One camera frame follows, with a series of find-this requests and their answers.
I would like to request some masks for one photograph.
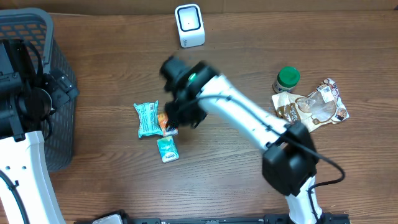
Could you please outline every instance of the plastic crate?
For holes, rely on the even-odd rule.
[[[53,37],[53,21],[50,15],[36,8],[0,11],[0,39],[25,39],[35,45],[42,57],[44,72],[60,69],[73,84],[76,76]],[[29,49],[30,57],[37,69],[37,57]],[[55,171],[65,168],[73,156],[73,133],[76,100],[61,107],[50,119],[52,136],[45,142],[47,169]],[[49,133],[48,124],[43,122],[43,135]]]

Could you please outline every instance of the wooden tabletop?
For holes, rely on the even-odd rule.
[[[398,12],[208,14],[204,46],[181,49],[174,15],[54,16],[55,38],[78,77],[75,157],[51,180],[68,223],[117,209],[132,217],[253,217],[289,212],[261,175],[257,149],[217,116],[181,128],[180,159],[163,164],[158,136],[138,139],[133,103],[172,99],[162,62],[207,60],[267,111],[284,66],[300,70],[295,93],[325,78],[350,118],[312,133],[317,150],[346,171],[320,187],[325,212],[352,223],[398,223]],[[317,181],[338,177],[324,162]],[[7,223],[0,212],[0,223]]]

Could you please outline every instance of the small blue packet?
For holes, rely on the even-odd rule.
[[[163,163],[174,161],[180,157],[172,136],[157,140],[157,147]]]
[[[138,137],[151,136],[154,134],[163,135],[157,120],[157,106],[159,102],[134,104],[139,115]]]

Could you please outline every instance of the brown and white package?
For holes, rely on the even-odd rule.
[[[330,78],[307,97],[283,92],[273,95],[272,100],[278,117],[290,123],[301,120],[310,132],[324,124],[336,124],[349,118],[336,83]]]

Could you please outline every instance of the green light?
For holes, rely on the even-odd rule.
[[[188,81],[192,82],[196,78],[197,74],[193,73],[192,75],[189,76]]]

